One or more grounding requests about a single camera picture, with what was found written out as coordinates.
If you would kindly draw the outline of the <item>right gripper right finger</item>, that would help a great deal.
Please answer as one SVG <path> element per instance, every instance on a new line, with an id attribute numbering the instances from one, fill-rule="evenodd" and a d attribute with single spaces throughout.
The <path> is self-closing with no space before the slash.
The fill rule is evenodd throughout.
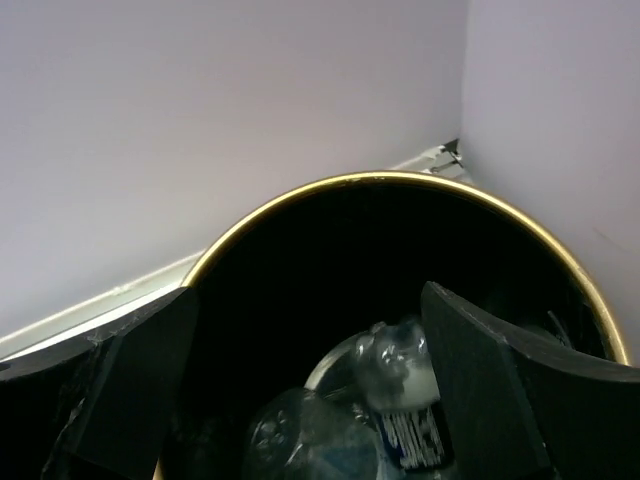
<path id="1" fill-rule="evenodd" d="M 421 307 L 461 478 L 638 478 L 638 369 L 561 346 L 435 282 Z"/>

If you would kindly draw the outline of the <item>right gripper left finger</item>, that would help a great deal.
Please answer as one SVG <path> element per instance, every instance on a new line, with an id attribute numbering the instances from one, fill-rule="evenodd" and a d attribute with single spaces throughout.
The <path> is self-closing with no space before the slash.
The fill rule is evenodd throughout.
<path id="1" fill-rule="evenodd" d="M 197 317 L 195 292 L 178 288 L 2 361 L 2 478 L 152 478 Z"/>

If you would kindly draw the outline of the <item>blue label black cap bottle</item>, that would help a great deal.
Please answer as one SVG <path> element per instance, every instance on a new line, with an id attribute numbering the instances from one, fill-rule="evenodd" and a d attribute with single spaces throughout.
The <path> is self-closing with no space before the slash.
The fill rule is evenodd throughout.
<path id="1" fill-rule="evenodd" d="M 444 479 L 454 452 L 421 319 L 379 322 L 335 346 L 305 387 L 370 427 L 383 473 Z"/>

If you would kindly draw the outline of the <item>green label clear bottle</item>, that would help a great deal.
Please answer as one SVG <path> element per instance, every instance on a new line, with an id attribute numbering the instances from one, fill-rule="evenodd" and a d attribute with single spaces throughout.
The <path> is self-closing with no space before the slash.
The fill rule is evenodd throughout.
<path id="1" fill-rule="evenodd" d="M 384 479 L 379 438 L 360 394 L 287 390 L 246 434 L 243 479 Z"/>

